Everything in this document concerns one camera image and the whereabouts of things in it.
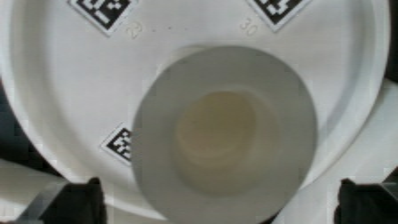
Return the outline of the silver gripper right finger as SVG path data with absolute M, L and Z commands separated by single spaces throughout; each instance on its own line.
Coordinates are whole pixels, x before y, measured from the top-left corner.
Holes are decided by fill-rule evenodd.
M 340 180 L 335 224 L 398 224 L 398 167 L 378 183 Z

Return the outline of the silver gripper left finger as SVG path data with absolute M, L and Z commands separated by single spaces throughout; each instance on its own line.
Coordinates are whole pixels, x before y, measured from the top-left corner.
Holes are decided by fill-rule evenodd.
M 106 224 L 99 178 L 84 183 L 51 183 L 36 194 L 15 224 Z

